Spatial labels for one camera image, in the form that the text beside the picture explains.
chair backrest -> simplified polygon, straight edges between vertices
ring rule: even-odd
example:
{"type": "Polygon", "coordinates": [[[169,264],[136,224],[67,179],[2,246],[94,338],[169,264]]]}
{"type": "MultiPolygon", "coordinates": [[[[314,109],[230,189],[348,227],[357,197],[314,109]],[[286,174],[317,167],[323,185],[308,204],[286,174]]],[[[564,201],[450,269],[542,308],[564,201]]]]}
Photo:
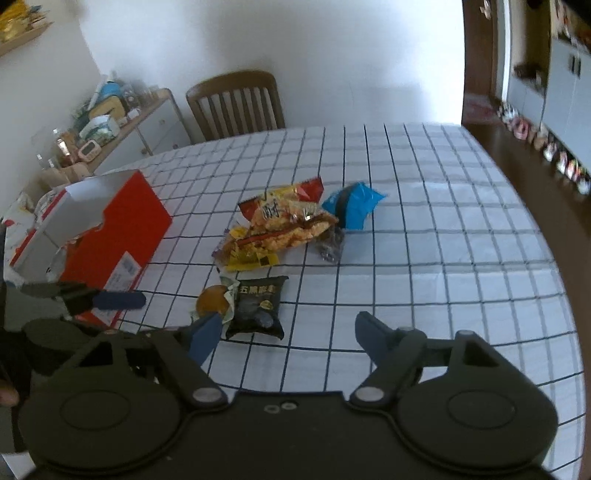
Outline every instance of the chair backrest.
{"type": "Polygon", "coordinates": [[[205,80],[187,92],[187,101],[205,140],[285,128],[275,77],[261,70],[205,80]]]}

red box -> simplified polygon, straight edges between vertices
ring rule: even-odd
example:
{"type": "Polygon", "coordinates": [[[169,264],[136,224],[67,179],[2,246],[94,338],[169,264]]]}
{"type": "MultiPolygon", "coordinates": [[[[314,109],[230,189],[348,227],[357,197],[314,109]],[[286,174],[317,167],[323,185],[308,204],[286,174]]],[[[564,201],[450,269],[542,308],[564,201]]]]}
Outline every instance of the red box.
{"type": "MultiPolygon", "coordinates": [[[[69,185],[51,203],[11,261],[27,282],[47,281],[57,251],[68,250],[60,281],[127,291],[138,281],[172,219],[139,171],[120,171],[69,185]]],[[[113,326],[118,312],[81,315],[113,326]]]]}

white label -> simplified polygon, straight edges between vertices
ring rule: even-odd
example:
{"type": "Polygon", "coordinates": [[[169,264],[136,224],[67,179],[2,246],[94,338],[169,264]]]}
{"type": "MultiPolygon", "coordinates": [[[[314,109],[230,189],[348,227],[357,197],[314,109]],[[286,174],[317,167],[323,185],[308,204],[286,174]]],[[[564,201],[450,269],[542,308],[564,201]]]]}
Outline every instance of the white label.
{"type": "MultiPolygon", "coordinates": [[[[128,291],[134,284],[135,277],[138,276],[141,267],[131,256],[129,252],[125,252],[113,273],[107,280],[103,290],[107,291],[128,291]]],[[[97,317],[101,322],[111,325],[118,310],[98,310],[92,309],[91,313],[97,317]]]]}

brown wooden door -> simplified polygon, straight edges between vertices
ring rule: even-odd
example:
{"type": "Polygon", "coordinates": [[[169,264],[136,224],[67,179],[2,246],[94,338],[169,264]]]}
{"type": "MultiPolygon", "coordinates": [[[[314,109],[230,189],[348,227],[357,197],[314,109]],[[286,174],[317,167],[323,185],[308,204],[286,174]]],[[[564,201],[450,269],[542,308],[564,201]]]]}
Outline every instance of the brown wooden door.
{"type": "Polygon", "coordinates": [[[464,91],[477,95],[494,92],[496,83],[496,2],[462,0],[466,44],[464,91]]]}

white tablecloth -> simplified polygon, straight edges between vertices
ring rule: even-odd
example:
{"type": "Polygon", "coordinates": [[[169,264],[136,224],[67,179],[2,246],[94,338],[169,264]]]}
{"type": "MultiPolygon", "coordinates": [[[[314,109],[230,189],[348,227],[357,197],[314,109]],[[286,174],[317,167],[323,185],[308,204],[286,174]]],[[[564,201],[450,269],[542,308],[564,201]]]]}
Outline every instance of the white tablecloth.
{"type": "MultiPolygon", "coordinates": [[[[368,310],[393,328],[434,338],[474,330],[555,402],[560,427],[544,465],[579,471],[582,362],[554,259],[538,226],[481,146],[455,125],[292,128],[213,141],[150,157],[140,168],[173,224],[138,289],[144,310],[120,328],[186,325],[199,293],[219,283],[211,253],[236,204],[265,188],[320,175],[325,197],[365,181],[388,197],[347,234],[338,266],[311,246],[238,278],[287,275],[285,338],[222,339],[203,365],[227,392],[342,390],[372,365],[353,323],[368,310]]],[[[426,369],[423,378],[442,373],[426,369]]]]}

